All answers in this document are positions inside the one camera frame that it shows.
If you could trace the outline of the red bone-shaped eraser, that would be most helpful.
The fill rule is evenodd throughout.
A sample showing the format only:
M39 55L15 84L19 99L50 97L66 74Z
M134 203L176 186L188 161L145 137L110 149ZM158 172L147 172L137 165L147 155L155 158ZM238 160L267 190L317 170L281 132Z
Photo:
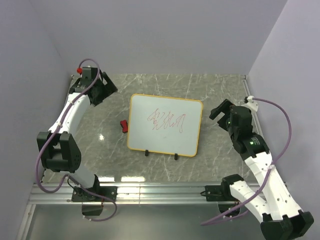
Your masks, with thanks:
M123 133L127 133L128 132L128 122L127 122L127 120L121 120L120 121L120 126L122 128L122 132Z

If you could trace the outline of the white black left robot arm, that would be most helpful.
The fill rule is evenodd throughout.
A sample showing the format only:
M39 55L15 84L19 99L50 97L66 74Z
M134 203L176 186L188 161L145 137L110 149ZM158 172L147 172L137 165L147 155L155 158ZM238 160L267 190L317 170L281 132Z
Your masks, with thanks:
M39 155L36 165L64 173L63 180L74 182L75 194L93 202L100 200L100 182L98 176L82 163L74 134L89 106L101 104L118 89L109 76L97 67L80 67L77 72L80 77L70 87L67 102L58 119L48 131L37 135Z

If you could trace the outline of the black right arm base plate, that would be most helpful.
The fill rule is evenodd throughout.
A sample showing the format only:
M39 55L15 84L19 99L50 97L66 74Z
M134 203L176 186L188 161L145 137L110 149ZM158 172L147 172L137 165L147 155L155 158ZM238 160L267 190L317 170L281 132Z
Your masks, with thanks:
M202 197L205 197L207 202L225 201L225 196L220 185L206 185L204 191L200 192Z

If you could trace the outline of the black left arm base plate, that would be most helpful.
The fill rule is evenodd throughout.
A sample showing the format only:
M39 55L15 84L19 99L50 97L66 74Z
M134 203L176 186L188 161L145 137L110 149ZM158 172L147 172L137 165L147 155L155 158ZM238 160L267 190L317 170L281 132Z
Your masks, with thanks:
M113 201L116 201L117 190L118 188L116 186L100 186L96 194L110 198ZM106 200L102 199L101 197L91 195L79 187L74 187L71 201L76 203L83 203L83 202L101 202L101 201L105 202Z

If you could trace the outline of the yellow framed whiteboard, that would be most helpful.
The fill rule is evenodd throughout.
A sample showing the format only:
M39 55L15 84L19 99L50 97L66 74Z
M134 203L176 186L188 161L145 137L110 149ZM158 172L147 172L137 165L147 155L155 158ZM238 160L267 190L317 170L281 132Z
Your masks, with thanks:
M203 107L200 100L133 94L127 147L134 151L194 157Z

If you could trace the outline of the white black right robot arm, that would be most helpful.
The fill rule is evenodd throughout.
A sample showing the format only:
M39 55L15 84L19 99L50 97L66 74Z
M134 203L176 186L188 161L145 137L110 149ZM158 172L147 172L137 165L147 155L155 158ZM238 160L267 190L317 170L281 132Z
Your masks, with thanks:
M222 197L237 204L202 223L204 226L232 219L232 213L246 207L260 224L266 240L295 240L305 235L314 223L309 211L303 211L288 191L276 168L274 158L264 138L253 131L253 114L258 111L259 98L248 96L243 105L225 99L212 109L210 119L223 116L217 124L227 131L233 148L253 173L259 189L252 190L238 174L222 179Z

